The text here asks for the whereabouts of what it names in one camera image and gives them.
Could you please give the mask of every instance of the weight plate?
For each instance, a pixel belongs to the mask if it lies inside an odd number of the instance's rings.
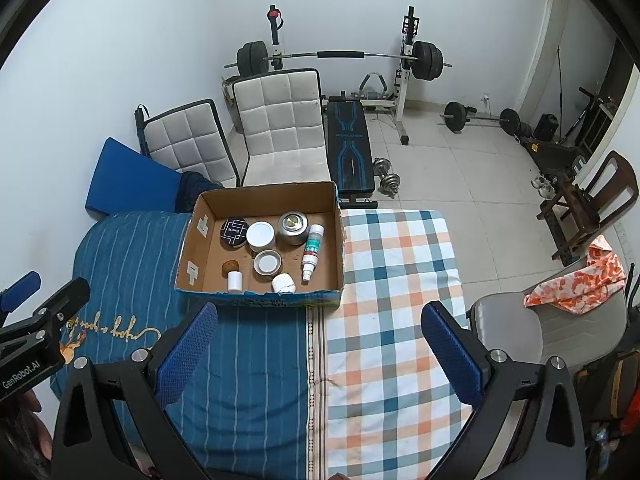
[[[251,44],[251,69],[252,75],[264,74],[269,71],[269,61],[264,59],[267,57],[267,46],[263,41],[254,41]]]
[[[437,57],[437,47],[433,43],[427,43],[429,50],[431,51],[431,68],[429,70],[429,75],[427,76],[427,81],[433,81],[435,79],[436,73],[436,57]]]
[[[416,79],[427,79],[431,71],[431,49],[424,41],[414,42],[413,56],[417,59],[412,62],[411,73]]]
[[[236,63],[238,63],[238,73],[241,77],[249,77],[254,74],[251,68],[251,43],[245,43],[242,48],[238,49]]]
[[[435,73],[433,75],[434,79],[439,78],[442,75],[442,69],[444,67],[444,59],[442,58],[442,51],[436,46],[436,56],[433,58],[433,67]]]
[[[518,136],[523,137],[533,137],[533,130],[529,123],[520,122],[520,127],[518,128]]]
[[[500,118],[503,119],[503,121],[500,121],[502,129],[511,137],[515,136],[520,129],[520,117],[517,111],[505,108],[500,114]]]
[[[465,127],[466,124],[466,109],[464,105],[457,103],[455,101],[450,102],[444,108],[445,117],[444,123],[447,125],[447,128],[454,132],[458,133],[462,128]]]

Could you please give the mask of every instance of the chrome dumbbell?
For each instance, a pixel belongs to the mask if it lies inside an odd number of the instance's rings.
[[[400,187],[400,176],[396,173],[389,173],[391,161],[388,158],[376,158],[373,161],[373,174],[380,177],[380,189],[391,196],[398,193]]]

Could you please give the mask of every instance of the silver metal tin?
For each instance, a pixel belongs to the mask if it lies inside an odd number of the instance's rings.
[[[309,220],[300,211],[284,213],[278,220],[278,234],[289,245],[302,245],[309,237]]]

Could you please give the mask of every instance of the white label on box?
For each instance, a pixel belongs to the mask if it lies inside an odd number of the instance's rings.
[[[193,285],[198,279],[198,266],[193,262],[187,262],[187,274],[189,275],[189,285]]]
[[[207,237],[207,233],[209,232],[209,227],[207,226],[208,220],[209,218],[207,217],[207,215],[204,215],[203,218],[198,220],[198,231],[200,231],[202,233],[202,236],[204,236],[205,238]]]

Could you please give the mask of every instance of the weight bench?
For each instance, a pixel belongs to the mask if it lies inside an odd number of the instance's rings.
[[[377,208],[378,202],[358,202],[375,190],[367,119],[360,101],[329,97],[326,108],[329,172],[338,196],[349,199],[341,208]]]

